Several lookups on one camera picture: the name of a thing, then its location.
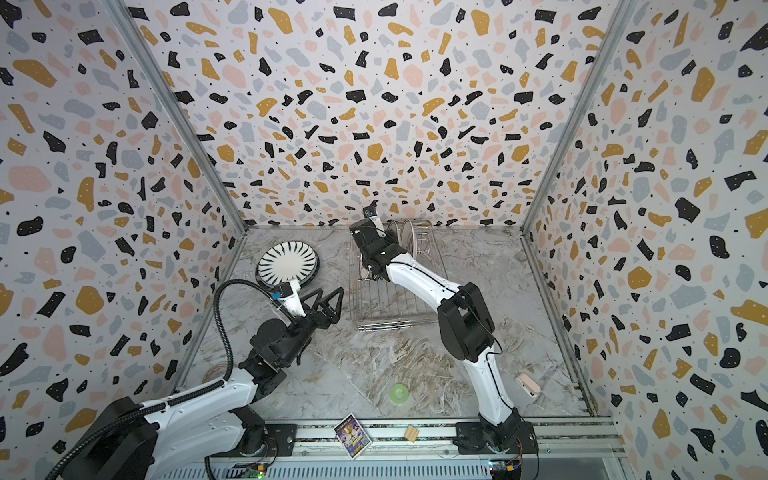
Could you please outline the blue leaf pattern plate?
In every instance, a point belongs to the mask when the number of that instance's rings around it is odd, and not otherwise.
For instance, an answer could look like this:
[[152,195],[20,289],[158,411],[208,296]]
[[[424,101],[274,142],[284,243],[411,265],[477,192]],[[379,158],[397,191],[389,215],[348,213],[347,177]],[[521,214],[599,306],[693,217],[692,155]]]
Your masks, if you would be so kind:
[[284,241],[272,246],[259,259],[256,279],[272,289],[291,280],[306,285],[316,276],[319,265],[319,256],[309,244],[296,240]]

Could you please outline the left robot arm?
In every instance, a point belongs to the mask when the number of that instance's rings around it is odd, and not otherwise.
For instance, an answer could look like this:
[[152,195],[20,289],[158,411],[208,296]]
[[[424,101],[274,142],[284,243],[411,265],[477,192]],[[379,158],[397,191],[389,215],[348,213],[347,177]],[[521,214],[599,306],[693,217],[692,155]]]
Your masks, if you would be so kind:
[[50,479],[155,479],[190,463],[259,446],[264,419],[253,404],[300,362],[318,329],[339,322],[343,288],[300,295],[286,285],[270,295],[282,319],[263,322],[240,363],[223,376],[159,400],[113,401],[48,473]]

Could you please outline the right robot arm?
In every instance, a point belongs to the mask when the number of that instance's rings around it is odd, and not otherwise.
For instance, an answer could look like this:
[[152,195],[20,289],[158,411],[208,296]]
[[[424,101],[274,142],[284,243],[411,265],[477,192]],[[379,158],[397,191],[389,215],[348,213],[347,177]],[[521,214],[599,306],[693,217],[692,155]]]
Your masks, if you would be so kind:
[[476,422],[457,428],[454,444],[459,451],[536,454],[534,427],[514,406],[502,381],[497,357],[503,348],[480,289],[473,283],[449,281],[420,264],[376,216],[354,223],[349,230],[371,277],[408,290],[436,312],[444,348],[468,373],[479,412]]

